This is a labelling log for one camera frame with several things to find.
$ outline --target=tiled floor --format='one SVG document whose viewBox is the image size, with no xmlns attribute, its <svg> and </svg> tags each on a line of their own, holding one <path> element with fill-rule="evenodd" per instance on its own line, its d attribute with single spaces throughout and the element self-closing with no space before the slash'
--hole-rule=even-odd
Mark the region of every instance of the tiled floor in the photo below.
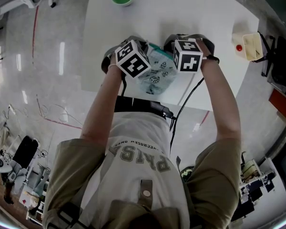
<svg viewBox="0 0 286 229">
<path fill-rule="evenodd" d="M 7 120 L 11 133 L 22 138 L 25 135 L 37 138 L 41 149 L 49 150 L 49 155 L 39 162 L 49 168 L 52 168 L 57 144 L 79 137 L 81 130 L 77 127 L 84 122 L 96 94 L 81 90 L 82 37 L 88 0 L 56 2 L 53 9 L 47 0 L 39 6 L 34 56 L 36 10 L 22 6 L 0 21 L 4 24 L 0 32 L 0 52 L 4 57 L 0 62 L 1 123 L 5 120 L 2 111 L 7 112 L 8 105 L 12 104 L 16 115 L 10 112 Z M 260 75 L 262 66 L 263 63 L 250 63 L 236 97 L 243 150 L 247 158 L 257 161 L 263 158 L 285 126 L 268 102 L 272 86 Z M 169 107 L 174 113 L 179 110 L 177 106 Z M 194 164 L 197 155 L 215 139 L 212 113 L 200 128 L 194 129 L 205 115 L 204 110 L 185 108 L 180 116 L 172 147 L 172 158 L 179 155 L 182 159 L 180 168 Z"/>
</svg>

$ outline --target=black and white cube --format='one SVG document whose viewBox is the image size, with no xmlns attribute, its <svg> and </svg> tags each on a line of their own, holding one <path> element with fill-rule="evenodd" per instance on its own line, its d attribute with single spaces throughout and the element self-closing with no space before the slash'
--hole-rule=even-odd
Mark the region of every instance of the black and white cube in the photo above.
<svg viewBox="0 0 286 229">
<path fill-rule="evenodd" d="M 117 66 L 128 76 L 137 78 L 151 68 L 147 55 L 135 43 L 128 42 L 115 50 Z"/>
<path fill-rule="evenodd" d="M 193 41 L 175 40 L 174 64 L 178 72 L 197 73 L 200 70 L 203 52 Z"/>
</svg>

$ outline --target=red object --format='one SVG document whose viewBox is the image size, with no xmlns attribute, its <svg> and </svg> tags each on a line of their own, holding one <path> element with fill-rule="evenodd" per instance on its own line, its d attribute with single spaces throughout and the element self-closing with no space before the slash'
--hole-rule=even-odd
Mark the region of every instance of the red object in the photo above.
<svg viewBox="0 0 286 229">
<path fill-rule="evenodd" d="M 238 51 L 242 51 L 242 50 L 243 50 L 242 45 L 237 45 L 237 46 L 236 46 L 236 50 L 238 50 Z"/>
<path fill-rule="evenodd" d="M 269 102 L 286 118 L 286 97 L 274 89 Z"/>
<path fill-rule="evenodd" d="M 202 122 L 201 122 L 201 124 L 200 125 L 202 125 L 202 123 L 205 121 L 205 119 L 208 117 L 208 114 L 210 113 L 210 111 L 208 111 L 208 112 L 206 112 L 206 115 L 205 115 L 205 117 L 204 117 L 204 119 L 202 120 Z"/>
</svg>

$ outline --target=wristband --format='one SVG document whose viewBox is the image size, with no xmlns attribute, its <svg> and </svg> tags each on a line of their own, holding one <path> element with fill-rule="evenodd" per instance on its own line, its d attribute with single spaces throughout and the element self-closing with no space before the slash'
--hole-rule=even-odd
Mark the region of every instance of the wristband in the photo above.
<svg viewBox="0 0 286 229">
<path fill-rule="evenodd" d="M 215 60 L 217 63 L 219 63 L 219 58 L 214 57 L 213 55 L 205 56 L 202 59 Z"/>
<path fill-rule="evenodd" d="M 108 65 L 108 68 L 107 68 L 107 72 L 108 72 L 108 71 L 109 71 L 109 69 L 110 69 L 111 67 L 113 67 L 113 66 L 118 67 L 115 63 L 109 64 L 109 65 Z"/>
</svg>

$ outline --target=button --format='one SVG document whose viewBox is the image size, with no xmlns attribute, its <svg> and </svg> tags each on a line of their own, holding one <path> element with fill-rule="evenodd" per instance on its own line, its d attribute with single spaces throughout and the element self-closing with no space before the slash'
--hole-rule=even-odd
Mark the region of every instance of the button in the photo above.
<svg viewBox="0 0 286 229">
<path fill-rule="evenodd" d="M 144 190 L 143 194 L 144 194 L 145 197 L 149 197 L 151 195 L 151 193 L 149 191 L 147 191 L 147 190 Z"/>
</svg>

